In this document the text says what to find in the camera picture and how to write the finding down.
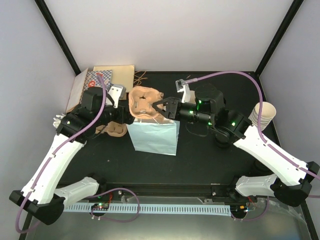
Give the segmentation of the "light blue paper bag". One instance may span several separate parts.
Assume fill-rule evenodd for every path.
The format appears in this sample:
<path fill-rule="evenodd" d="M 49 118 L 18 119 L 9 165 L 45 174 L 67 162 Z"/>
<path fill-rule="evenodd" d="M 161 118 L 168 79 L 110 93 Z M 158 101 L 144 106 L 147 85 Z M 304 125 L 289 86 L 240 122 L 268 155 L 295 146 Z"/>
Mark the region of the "light blue paper bag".
<path fill-rule="evenodd" d="M 175 156 L 177 154 L 180 123 L 136 118 L 127 130 L 136 151 Z"/>

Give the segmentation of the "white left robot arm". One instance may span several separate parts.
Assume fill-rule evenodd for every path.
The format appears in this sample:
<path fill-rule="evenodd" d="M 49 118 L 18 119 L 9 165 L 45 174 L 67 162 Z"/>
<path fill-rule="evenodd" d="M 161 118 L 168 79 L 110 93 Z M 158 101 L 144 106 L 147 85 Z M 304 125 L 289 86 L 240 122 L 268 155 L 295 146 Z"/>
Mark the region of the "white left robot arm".
<path fill-rule="evenodd" d="M 58 121 L 52 145 L 34 176 L 23 189 L 14 190 L 9 199 L 46 225 L 53 224 L 65 208 L 82 199 L 92 196 L 103 199 L 108 192 L 106 180 L 95 173 L 66 187 L 57 185 L 97 127 L 110 122 L 133 123 L 128 107 L 119 105 L 125 92 L 122 85 L 113 85 L 109 90 L 101 87 L 85 90 L 81 103 Z"/>

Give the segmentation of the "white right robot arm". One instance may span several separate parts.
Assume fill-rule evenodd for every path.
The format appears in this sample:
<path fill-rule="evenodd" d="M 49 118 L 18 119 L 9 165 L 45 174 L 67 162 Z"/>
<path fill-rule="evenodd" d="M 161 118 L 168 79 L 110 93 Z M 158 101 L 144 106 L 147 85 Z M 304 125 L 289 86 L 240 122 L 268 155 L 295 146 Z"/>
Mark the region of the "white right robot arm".
<path fill-rule="evenodd" d="M 234 202 L 243 197 L 275 197 L 291 207 L 299 206 L 312 189 L 311 182 L 320 166 L 290 155 L 267 137 L 243 114 L 225 107 L 224 95 L 211 84 L 195 90 L 195 103 L 167 97 L 152 107 L 163 117 L 192 124 L 204 124 L 221 147 L 234 145 L 255 157 L 272 173 L 263 176 L 241 176 L 228 187 L 228 198 Z"/>

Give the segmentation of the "single cardboard cup carrier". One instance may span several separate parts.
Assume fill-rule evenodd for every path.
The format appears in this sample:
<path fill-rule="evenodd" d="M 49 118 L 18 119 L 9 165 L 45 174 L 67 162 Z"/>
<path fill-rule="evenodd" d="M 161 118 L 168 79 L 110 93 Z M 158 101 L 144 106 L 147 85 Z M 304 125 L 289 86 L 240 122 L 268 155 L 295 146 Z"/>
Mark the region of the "single cardboard cup carrier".
<path fill-rule="evenodd" d="M 157 89 L 135 86 L 128 93 L 130 114 L 137 119 L 153 119 L 160 114 L 153 108 L 153 103 L 161 101 L 164 93 Z"/>

